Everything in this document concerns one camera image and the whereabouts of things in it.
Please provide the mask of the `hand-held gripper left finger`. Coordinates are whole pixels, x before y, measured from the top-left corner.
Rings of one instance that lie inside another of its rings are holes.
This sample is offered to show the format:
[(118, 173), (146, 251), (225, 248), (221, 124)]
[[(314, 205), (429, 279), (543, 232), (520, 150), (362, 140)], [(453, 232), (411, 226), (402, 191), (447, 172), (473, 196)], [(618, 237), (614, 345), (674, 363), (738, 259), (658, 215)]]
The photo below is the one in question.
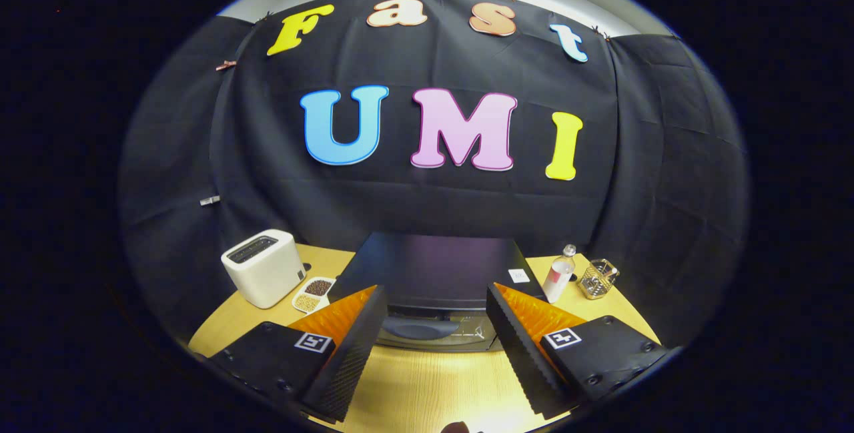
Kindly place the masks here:
[(214, 354), (209, 365), (275, 410), (341, 422), (387, 306), (384, 287), (372, 285), (289, 326), (262, 322)]

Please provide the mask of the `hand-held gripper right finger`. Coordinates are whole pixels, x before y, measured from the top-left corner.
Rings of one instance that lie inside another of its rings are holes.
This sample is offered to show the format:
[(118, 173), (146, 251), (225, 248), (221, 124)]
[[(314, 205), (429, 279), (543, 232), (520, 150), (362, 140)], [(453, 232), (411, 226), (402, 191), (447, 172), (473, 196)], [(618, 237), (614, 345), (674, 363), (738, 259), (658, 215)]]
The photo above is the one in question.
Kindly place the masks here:
[(532, 410), (547, 420), (619, 396), (670, 357), (612, 315), (581, 320), (498, 283), (488, 287), (487, 314)]

